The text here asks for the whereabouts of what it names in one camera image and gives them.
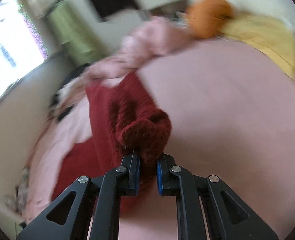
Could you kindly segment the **dark red knit cardigan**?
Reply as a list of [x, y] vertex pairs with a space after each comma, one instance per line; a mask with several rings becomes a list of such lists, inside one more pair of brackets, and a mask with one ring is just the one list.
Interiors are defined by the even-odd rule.
[[92, 135], [71, 145], [63, 159], [52, 199], [77, 177], [103, 176], [133, 152], [140, 155], [139, 197], [122, 197], [120, 212], [130, 211], [154, 181], [156, 162], [171, 134], [171, 121], [157, 108], [135, 73], [127, 74], [116, 86], [86, 88]]

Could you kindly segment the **patterned cloth at bedside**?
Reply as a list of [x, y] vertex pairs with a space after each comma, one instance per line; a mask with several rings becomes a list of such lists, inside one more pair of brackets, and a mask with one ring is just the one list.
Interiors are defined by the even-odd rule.
[[20, 181], [18, 185], [16, 185], [16, 196], [15, 196], [15, 203], [16, 203], [16, 212], [23, 215], [26, 204], [28, 201], [28, 191], [29, 191], [29, 178], [30, 178], [30, 167], [25, 166], [22, 169]]

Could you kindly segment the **pink bed sheet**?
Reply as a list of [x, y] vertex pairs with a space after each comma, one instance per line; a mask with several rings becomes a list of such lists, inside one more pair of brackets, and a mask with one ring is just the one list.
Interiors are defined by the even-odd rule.
[[[205, 40], [137, 71], [172, 132], [165, 153], [195, 175], [216, 174], [286, 239], [295, 227], [295, 84], [241, 42]], [[92, 136], [85, 96], [39, 143], [32, 161], [31, 222], [50, 203], [62, 160]], [[119, 239], [177, 239], [176, 201], [154, 181], [122, 215]]]

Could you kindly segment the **black white striped garment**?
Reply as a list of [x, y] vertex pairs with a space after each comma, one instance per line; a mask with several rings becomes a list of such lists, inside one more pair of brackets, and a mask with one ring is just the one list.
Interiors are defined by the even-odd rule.
[[60, 122], [65, 118], [74, 105], [85, 94], [85, 84], [82, 73], [89, 66], [89, 63], [76, 67], [61, 83], [59, 90], [52, 95], [49, 105], [49, 117]]

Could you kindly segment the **green hanging garment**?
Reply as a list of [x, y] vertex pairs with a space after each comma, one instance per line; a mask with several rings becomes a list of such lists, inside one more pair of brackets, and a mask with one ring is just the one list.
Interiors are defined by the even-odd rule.
[[66, 1], [55, 4], [47, 17], [59, 45], [78, 65], [102, 59], [100, 42]]

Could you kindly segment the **yellow pillow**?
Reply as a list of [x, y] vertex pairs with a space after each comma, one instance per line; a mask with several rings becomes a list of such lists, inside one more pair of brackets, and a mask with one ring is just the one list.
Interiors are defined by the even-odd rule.
[[221, 33], [261, 51], [295, 79], [295, 35], [282, 21], [264, 15], [240, 14], [229, 20]]

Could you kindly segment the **pink crumpled duvet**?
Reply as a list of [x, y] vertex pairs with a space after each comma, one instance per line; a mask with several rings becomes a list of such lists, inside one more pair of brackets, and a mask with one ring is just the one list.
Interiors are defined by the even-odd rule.
[[87, 67], [82, 75], [86, 81], [113, 79], [142, 67], [154, 57], [167, 56], [187, 46], [192, 35], [164, 17], [153, 17], [123, 38], [120, 49]]

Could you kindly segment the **orange pillow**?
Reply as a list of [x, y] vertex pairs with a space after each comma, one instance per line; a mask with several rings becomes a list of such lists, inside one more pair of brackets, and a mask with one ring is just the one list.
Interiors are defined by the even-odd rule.
[[186, 10], [188, 27], [195, 38], [212, 38], [234, 16], [227, 0], [196, 0]]

